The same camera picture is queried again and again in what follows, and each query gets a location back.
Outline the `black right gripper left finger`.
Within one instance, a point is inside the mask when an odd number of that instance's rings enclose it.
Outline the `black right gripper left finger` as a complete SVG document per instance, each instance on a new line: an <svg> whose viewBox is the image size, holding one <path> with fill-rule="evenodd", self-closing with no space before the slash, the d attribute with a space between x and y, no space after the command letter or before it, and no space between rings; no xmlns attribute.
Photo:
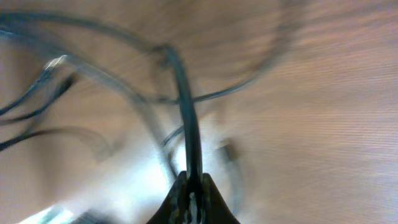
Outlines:
<svg viewBox="0 0 398 224"><path fill-rule="evenodd" d="M189 206L187 172L179 173L159 209L147 224L183 224L187 222Z"/></svg>

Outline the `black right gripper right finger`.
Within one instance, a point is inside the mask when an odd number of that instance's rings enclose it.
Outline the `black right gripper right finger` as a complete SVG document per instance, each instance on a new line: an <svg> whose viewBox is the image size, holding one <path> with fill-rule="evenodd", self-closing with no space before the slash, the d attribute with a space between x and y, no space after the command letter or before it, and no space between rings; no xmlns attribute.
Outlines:
<svg viewBox="0 0 398 224"><path fill-rule="evenodd" d="M222 198L210 174L203 174L202 190L204 224L239 224Z"/></svg>

